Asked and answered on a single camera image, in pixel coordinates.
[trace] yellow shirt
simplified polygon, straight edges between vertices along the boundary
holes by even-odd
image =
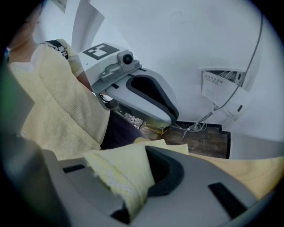
[[[83,69],[77,54],[66,45],[68,60],[41,44],[30,63],[10,64],[15,78],[35,102],[22,134],[52,150],[59,160],[100,149],[110,115],[76,79]]]

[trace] person's arm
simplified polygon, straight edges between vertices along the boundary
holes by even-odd
[[[90,86],[90,83],[89,83],[87,76],[86,76],[84,71],[79,76],[77,76],[77,80],[81,84],[83,84],[87,89],[89,89],[91,92],[93,92],[92,87]]]
[[[72,49],[72,47],[65,40],[59,39],[58,41],[61,42],[62,44],[65,44],[66,46],[66,51],[68,53],[67,60],[69,62],[71,71],[74,74],[74,76],[81,84],[83,84],[87,89],[93,92],[92,87],[89,84],[87,76],[80,62],[78,54]]]

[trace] black strap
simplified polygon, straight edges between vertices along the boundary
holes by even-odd
[[[47,44],[49,47],[52,47],[56,51],[59,51],[63,55],[63,57],[68,59],[68,53],[66,51],[66,47],[58,40],[49,40],[43,43]]]

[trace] black slot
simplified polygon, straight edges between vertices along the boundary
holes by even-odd
[[[240,105],[240,107],[238,108],[238,112],[240,112],[240,110],[243,108],[242,105]]]
[[[119,86],[118,85],[116,85],[115,83],[112,85],[115,89],[118,89],[119,88]]]
[[[121,221],[122,223],[129,224],[130,218],[129,218],[129,213],[128,210],[125,206],[123,205],[123,208],[121,210],[115,211],[112,215],[112,218],[117,219],[118,221]]]
[[[73,165],[73,166],[65,167],[65,168],[63,168],[63,171],[65,173],[68,173],[68,172],[73,172],[73,171],[80,170],[80,169],[83,169],[83,168],[85,168],[85,166],[82,165],[82,164],[79,164],[79,165]]]
[[[208,187],[232,219],[247,210],[222,183],[211,184]]]

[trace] wooden floor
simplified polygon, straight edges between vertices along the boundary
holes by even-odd
[[[182,128],[188,125],[179,124]],[[229,158],[230,133],[221,132],[219,127],[208,125],[199,133],[188,132],[184,138],[180,129],[170,129],[161,136],[169,145],[187,144],[190,153],[217,158]]]

